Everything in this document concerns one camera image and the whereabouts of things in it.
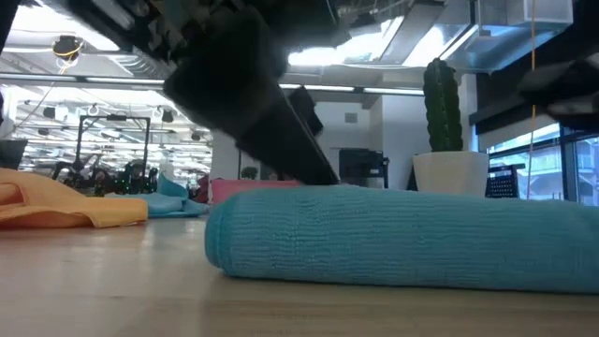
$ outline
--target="white pot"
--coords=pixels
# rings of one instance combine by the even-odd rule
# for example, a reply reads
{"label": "white pot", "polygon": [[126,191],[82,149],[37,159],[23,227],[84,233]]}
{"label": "white pot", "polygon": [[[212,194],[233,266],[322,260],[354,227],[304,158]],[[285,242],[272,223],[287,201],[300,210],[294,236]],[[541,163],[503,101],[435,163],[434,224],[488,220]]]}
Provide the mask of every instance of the white pot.
{"label": "white pot", "polygon": [[418,191],[485,196],[489,155],[468,151],[414,156]]}

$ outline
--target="rolled towel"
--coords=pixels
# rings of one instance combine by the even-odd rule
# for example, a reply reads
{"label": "rolled towel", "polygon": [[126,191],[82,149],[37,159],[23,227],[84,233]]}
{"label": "rolled towel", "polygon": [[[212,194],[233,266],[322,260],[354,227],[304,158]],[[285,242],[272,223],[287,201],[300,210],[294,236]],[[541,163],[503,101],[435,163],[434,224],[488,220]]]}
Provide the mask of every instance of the rolled towel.
{"label": "rolled towel", "polygon": [[212,211],[205,245],[238,277],[599,293],[599,209],[564,201],[256,190]]}

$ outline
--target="computer monitor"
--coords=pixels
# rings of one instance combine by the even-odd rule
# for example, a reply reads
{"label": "computer monitor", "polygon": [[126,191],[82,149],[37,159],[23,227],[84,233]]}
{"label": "computer monitor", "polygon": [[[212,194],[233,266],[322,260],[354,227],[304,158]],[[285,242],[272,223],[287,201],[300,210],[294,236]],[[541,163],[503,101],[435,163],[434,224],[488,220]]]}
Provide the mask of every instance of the computer monitor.
{"label": "computer monitor", "polygon": [[0,140],[0,168],[18,169],[27,140]]}

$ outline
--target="table surface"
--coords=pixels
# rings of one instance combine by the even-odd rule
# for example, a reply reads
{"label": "table surface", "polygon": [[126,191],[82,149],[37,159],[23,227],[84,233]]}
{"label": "table surface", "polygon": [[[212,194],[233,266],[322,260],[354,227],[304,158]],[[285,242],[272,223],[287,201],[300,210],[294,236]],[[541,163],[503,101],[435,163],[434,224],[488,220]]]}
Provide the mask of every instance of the table surface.
{"label": "table surface", "polygon": [[1,231],[0,334],[599,335],[599,297],[227,278],[203,231],[198,220]]}

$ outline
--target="cactus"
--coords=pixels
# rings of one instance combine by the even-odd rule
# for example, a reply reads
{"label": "cactus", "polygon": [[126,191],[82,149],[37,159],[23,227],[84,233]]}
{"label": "cactus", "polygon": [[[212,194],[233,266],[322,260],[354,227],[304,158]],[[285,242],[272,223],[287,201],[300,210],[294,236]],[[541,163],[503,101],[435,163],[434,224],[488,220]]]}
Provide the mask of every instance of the cactus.
{"label": "cactus", "polygon": [[424,73],[424,104],[433,152],[463,150],[460,98],[454,73],[447,62],[438,58],[427,66]]}

